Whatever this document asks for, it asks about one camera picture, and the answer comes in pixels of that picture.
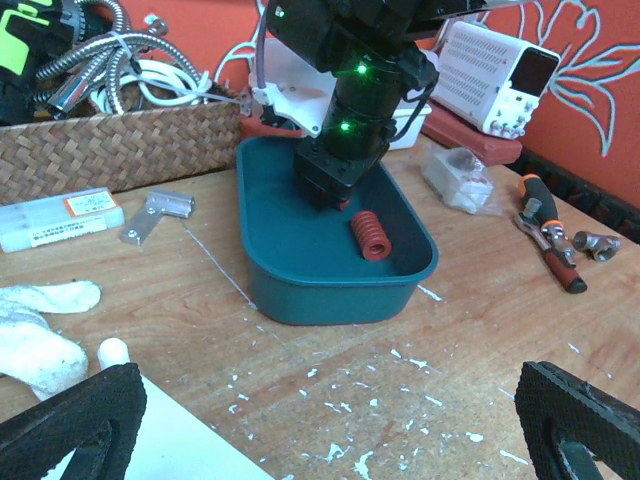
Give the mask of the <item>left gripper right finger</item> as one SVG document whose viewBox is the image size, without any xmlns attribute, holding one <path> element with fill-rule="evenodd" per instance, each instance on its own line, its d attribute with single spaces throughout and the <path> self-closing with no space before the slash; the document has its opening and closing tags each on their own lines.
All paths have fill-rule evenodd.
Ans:
<svg viewBox="0 0 640 480">
<path fill-rule="evenodd" d="M 639 477 L 639 411 L 560 367 L 522 365 L 515 408 L 539 479 Z"/>
</svg>

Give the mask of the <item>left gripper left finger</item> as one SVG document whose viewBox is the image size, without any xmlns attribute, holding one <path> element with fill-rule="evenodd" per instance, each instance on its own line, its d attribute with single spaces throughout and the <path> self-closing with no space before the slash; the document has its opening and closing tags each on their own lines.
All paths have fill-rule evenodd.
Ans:
<svg viewBox="0 0 640 480">
<path fill-rule="evenodd" d="M 1 477 L 122 479 L 147 395 L 135 363 L 114 365 L 1 424 Z"/>
</svg>

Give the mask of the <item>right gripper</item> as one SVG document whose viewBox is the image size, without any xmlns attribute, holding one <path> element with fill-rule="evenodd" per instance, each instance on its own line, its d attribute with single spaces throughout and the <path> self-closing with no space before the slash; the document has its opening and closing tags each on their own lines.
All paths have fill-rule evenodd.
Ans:
<svg viewBox="0 0 640 480">
<path fill-rule="evenodd" d="M 322 143 L 301 142 L 295 148 L 293 169 L 312 204 L 318 208 L 340 209 L 384 154 L 385 149 L 382 149 L 364 160 L 341 159 Z"/>
</svg>

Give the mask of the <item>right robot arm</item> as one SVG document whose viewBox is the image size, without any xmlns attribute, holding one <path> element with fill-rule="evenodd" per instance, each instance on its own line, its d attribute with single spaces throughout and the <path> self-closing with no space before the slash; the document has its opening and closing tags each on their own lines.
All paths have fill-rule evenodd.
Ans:
<svg viewBox="0 0 640 480">
<path fill-rule="evenodd" d="M 417 46 L 449 19 L 505 1 L 270 1 L 266 30 L 336 83 L 319 132 L 295 150 L 293 168 L 319 207 L 339 207 L 403 136 L 393 114 L 410 92 L 421 110 L 439 73 Z"/>
</svg>

